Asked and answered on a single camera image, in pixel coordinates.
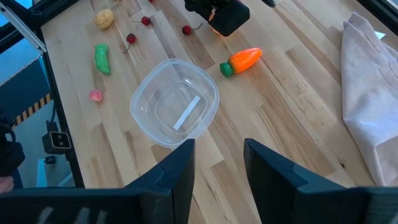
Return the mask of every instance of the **clear plastic container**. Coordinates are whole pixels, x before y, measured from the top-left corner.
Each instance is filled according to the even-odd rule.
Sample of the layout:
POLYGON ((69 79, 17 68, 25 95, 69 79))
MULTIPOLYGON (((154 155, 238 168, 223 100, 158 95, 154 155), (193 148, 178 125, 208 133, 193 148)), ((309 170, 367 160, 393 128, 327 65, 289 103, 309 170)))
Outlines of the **clear plastic container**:
POLYGON ((134 93, 130 110, 141 129, 164 147, 197 138, 210 125, 220 100, 213 79, 178 59, 158 64, 134 93))

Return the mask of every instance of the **orange carrot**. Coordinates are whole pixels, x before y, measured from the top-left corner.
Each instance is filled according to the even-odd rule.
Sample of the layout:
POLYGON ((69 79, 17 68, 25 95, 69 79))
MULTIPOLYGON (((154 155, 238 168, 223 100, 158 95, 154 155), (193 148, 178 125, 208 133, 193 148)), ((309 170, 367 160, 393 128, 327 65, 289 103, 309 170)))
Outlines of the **orange carrot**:
POLYGON ((225 77, 230 77, 233 74, 241 73, 254 65, 261 57, 260 48, 250 48, 242 50, 230 56, 228 62, 220 64, 220 70, 225 77))

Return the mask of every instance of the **pink toy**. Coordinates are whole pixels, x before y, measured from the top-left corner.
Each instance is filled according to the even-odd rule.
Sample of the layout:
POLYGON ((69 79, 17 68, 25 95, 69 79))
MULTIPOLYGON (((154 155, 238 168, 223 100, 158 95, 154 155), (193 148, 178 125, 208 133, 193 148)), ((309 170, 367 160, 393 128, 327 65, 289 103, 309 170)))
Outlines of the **pink toy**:
POLYGON ((99 90, 91 90, 90 91, 90 99, 95 102, 102 101, 102 92, 99 90))

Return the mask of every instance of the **wooden tabletop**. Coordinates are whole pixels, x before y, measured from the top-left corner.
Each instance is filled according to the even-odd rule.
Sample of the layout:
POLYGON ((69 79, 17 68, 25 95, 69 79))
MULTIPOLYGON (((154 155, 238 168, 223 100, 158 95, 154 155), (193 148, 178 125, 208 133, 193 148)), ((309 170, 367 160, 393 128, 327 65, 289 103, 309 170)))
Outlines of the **wooden tabletop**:
POLYGON ((42 27, 86 187, 123 187, 170 152, 142 133, 129 108, 140 82, 167 58, 201 67, 220 91, 218 112, 196 141, 191 223, 260 222, 244 170, 244 138, 344 186, 373 185, 341 119, 343 21, 356 11, 393 48, 397 37, 355 0, 284 0, 275 9, 243 2, 251 18, 229 37, 208 24, 183 35, 184 25, 205 22, 183 0, 80 0, 42 27), (104 8, 115 21, 101 30, 93 17, 104 8), (131 22, 142 16, 152 24, 131 22), (137 42, 124 54, 128 33, 137 42), (99 43, 109 45, 109 77, 93 62, 99 43), (225 78, 219 63, 249 47, 262 49, 260 61, 225 78), (88 98, 93 89, 103 91, 103 102, 88 98))

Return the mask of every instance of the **black metal rail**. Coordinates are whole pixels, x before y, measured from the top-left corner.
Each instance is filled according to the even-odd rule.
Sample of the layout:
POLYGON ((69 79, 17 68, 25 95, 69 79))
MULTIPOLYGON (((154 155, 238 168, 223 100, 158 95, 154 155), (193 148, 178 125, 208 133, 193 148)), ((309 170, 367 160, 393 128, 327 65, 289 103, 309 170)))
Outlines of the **black metal rail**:
MULTIPOLYGON (((43 33, 41 30, 39 30, 37 32, 37 37, 45 43, 43 33)), ((43 54, 43 61, 44 61, 45 70, 47 72, 47 78, 49 80, 50 91, 51 91, 51 95, 53 96, 54 106, 55 106, 55 110, 57 112, 58 121, 60 123, 61 132, 67 133, 70 136, 67 118, 66 118, 65 112, 63 110, 60 93, 58 91, 57 82, 55 81, 54 72, 52 70, 51 61, 50 61, 48 52, 43 54)), ((77 161, 76 152, 75 152, 75 148, 73 147, 72 141, 71 141, 71 144, 72 144, 72 151, 70 151, 69 153, 66 153, 65 156, 67 158, 67 161, 69 161, 70 169, 72 171, 73 180, 75 181, 76 187, 84 188, 85 185, 83 182, 83 177, 81 176, 80 166, 77 161)))
POLYGON ((398 9, 386 0, 358 0, 386 27, 398 35, 398 9))
MULTIPOLYGON (((38 32, 42 25, 75 4, 78 0, 41 0, 29 9, 15 0, 0 0, 9 7, 33 32, 38 32)), ((0 27, 0 54, 18 43, 24 37, 8 22, 0 27)))

